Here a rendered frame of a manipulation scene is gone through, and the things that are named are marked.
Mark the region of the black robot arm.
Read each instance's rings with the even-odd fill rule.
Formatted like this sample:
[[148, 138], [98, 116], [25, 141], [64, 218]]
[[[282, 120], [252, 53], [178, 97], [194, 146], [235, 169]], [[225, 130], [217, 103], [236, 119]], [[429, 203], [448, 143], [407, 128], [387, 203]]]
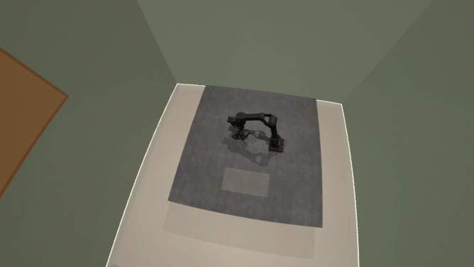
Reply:
[[[269, 122], [265, 120], [265, 116], [269, 116]], [[262, 121], [266, 126], [269, 126], [272, 131], [272, 136], [271, 136], [271, 147], [272, 148], [279, 148], [280, 146], [280, 141], [281, 137], [277, 134], [277, 129], [276, 129], [276, 123], [277, 123], [277, 117], [272, 115], [272, 114], [266, 114], [266, 113], [259, 113], [259, 114], [245, 114], [244, 112], [238, 112], [237, 115], [234, 116], [228, 116], [228, 123], [236, 124], [239, 127], [242, 127], [246, 121], [257, 121], [260, 120]], [[235, 125], [235, 127], [232, 129], [232, 133], [235, 135], [239, 135], [240, 129]]]

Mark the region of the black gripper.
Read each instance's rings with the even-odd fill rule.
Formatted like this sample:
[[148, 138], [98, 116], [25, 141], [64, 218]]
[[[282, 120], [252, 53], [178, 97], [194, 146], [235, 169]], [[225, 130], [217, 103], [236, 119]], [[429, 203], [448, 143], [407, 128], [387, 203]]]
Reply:
[[[232, 125], [233, 127], [235, 127], [235, 125], [237, 126], [237, 124], [232, 124], [232, 123], [231, 123], [231, 125]], [[244, 125], [245, 125], [245, 124], [244, 124]], [[237, 126], [237, 127], [241, 130], [241, 134], [242, 134], [244, 137], [246, 137], [246, 136], [248, 136], [248, 135], [250, 134], [250, 131], [249, 131], [248, 129], [244, 129], [244, 127], [245, 127], [244, 125], [243, 125], [242, 127], [239, 127], [239, 126]]]

